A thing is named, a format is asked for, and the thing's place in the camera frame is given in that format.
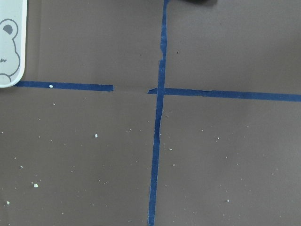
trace bear cartoon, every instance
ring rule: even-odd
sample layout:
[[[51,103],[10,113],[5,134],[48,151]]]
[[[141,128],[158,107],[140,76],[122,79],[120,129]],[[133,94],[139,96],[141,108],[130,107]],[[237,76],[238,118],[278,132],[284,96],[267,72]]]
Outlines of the bear cartoon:
[[[16,51],[15,37],[18,25],[11,19],[0,22],[0,83],[8,84],[20,67],[20,56]]]

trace blue tape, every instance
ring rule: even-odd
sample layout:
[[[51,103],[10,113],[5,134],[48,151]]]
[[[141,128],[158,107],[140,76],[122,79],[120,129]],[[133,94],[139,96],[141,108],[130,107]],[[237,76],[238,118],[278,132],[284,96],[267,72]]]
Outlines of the blue tape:
[[[156,94],[157,88],[149,90],[149,94]],[[251,99],[251,100],[274,100],[274,101],[291,101],[301,102],[301,95],[282,94],[282,93],[255,93],[255,92],[235,92],[235,91],[203,91],[194,89],[172,89],[166,88],[165,95],[175,96],[202,96],[202,97],[219,97],[233,99]]]
[[[152,156],[151,180],[150,180],[150,202],[149,202],[149,226],[155,225],[156,214],[156,198],[157,198],[157,181],[158,181],[158,168],[159,168],[159,153],[160,153],[160,125],[163,113],[164,101],[164,87],[165,87],[165,68],[166,68],[166,52],[167,52],[167,24],[166,12],[169,0],[164,0],[163,3],[163,18],[161,30],[161,44],[162,59],[159,63],[158,73],[158,89],[157,89],[157,108],[155,119],[155,132],[154,132],[154,146]]]
[[[64,83],[64,82],[48,82],[48,81],[19,81],[14,86],[49,89],[50,85],[53,86],[53,89],[76,89],[76,90],[90,90],[90,91],[104,91],[104,92],[111,92],[114,90],[114,86],[112,85]]]

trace gray plastic object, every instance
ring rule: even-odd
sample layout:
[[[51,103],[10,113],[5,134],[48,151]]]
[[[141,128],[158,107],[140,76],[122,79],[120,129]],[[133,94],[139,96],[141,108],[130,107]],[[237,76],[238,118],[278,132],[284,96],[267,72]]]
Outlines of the gray plastic object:
[[[0,0],[0,88],[24,74],[26,17],[27,0]]]

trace painter's tape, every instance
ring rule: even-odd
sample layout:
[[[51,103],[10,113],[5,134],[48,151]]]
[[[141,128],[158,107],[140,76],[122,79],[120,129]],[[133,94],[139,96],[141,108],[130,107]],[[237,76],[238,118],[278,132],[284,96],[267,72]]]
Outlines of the painter's tape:
[[[149,90],[149,94],[156,94],[157,88]],[[201,96],[201,97],[219,97],[233,99],[251,99],[251,100],[274,100],[274,101],[292,101],[301,102],[301,95],[283,94],[283,93],[256,93],[256,92],[235,92],[235,91],[204,91],[195,89],[172,89],[166,88],[165,95],[174,96]]]
[[[48,81],[19,81],[15,86],[32,87],[32,88],[48,88],[48,89],[49,86],[51,86],[53,89],[75,89],[75,90],[90,90],[90,91],[104,91],[104,92],[111,92],[114,90],[114,86],[112,85],[48,82]]]
[[[151,167],[151,180],[150,180],[150,202],[149,202],[149,226],[155,225],[156,214],[156,199],[157,199],[157,182],[158,182],[158,168],[159,168],[159,154],[160,154],[160,126],[163,113],[164,101],[164,87],[165,87],[165,68],[166,68],[166,52],[167,52],[167,24],[166,24],[166,11],[169,0],[164,0],[163,5],[163,18],[161,30],[161,44],[162,59],[159,63],[158,73],[158,89],[157,89],[157,108],[155,119],[155,132],[154,132],[154,146]]]

